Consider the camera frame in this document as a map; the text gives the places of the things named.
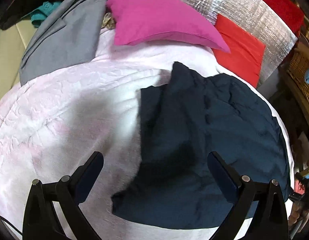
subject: red pillow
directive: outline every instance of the red pillow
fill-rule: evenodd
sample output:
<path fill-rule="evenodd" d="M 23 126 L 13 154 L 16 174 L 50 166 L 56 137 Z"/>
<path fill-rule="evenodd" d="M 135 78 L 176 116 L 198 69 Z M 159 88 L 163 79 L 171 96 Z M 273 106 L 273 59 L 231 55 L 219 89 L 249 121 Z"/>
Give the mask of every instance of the red pillow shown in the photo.
<path fill-rule="evenodd" d="M 215 27 L 231 51 L 212 49 L 217 62 L 256 87 L 265 45 L 221 14 L 218 14 Z"/>

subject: red towel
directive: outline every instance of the red towel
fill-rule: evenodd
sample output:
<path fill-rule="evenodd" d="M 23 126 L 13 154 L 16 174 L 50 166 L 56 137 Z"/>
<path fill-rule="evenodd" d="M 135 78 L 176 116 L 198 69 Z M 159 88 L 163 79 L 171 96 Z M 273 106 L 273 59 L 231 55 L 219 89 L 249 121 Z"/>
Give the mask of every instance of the red towel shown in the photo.
<path fill-rule="evenodd" d="M 297 33 L 303 24 L 304 14 L 290 0 L 263 0 L 288 25 L 293 33 Z"/>

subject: pale pink blanket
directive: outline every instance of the pale pink blanket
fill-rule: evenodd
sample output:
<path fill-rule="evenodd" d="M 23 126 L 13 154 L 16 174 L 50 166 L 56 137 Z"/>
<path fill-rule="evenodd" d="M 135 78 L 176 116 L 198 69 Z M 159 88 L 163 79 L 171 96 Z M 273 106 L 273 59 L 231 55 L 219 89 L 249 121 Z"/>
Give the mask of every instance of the pale pink blanket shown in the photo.
<path fill-rule="evenodd" d="M 58 181 L 99 150 L 105 165 L 80 208 L 103 240 L 207 240 L 216 228 L 172 230 L 116 217 L 110 197 L 126 187 L 141 161 L 141 88 L 167 83 L 174 61 L 205 77 L 235 75 L 218 65 L 208 48 L 174 41 L 116 47 L 113 38 L 114 31 L 102 31 L 93 61 L 38 77 L 23 87 L 18 84 L 0 101 L 0 215 L 21 230 L 31 181 Z M 287 131 L 268 105 L 286 140 L 293 185 Z M 291 202 L 286 207 L 290 214 Z M 56 210 L 61 217 L 58 206 Z M 250 221 L 245 221 L 237 238 L 245 234 Z M 61 223 L 74 239 L 63 217 Z"/>

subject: metal screw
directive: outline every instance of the metal screw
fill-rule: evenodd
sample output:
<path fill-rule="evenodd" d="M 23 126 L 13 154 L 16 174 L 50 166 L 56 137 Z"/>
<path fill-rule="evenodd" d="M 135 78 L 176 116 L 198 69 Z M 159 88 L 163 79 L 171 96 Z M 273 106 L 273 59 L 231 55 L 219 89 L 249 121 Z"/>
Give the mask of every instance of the metal screw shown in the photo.
<path fill-rule="evenodd" d="M 61 178 L 62 182 L 67 182 L 68 180 L 70 180 L 70 176 L 69 175 L 65 175 Z"/>
<path fill-rule="evenodd" d="M 247 176 L 247 175 L 243 175 L 241 178 L 242 178 L 242 180 L 245 181 L 245 182 L 249 182 L 249 181 L 250 181 L 250 177 Z"/>
<path fill-rule="evenodd" d="M 32 181 L 32 185 L 37 186 L 37 184 L 39 183 L 39 179 L 34 179 Z"/>
<path fill-rule="evenodd" d="M 279 182 L 278 182 L 277 180 L 275 180 L 275 179 L 271 180 L 271 182 L 272 182 L 272 184 L 275 185 L 275 186 L 279 185 Z"/>

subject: teal fabric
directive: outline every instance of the teal fabric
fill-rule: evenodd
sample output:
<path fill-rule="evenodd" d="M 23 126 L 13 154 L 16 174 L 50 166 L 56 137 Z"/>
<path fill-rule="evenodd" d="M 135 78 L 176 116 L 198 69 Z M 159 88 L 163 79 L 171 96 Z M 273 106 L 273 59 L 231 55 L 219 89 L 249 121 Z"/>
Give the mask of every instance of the teal fabric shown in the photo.
<path fill-rule="evenodd" d="M 35 28 L 38 28 L 40 24 L 55 10 L 61 2 L 44 2 L 41 6 L 37 9 L 33 10 L 29 14 L 25 15 L 24 17 L 30 15 L 31 16 L 31 23 Z"/>

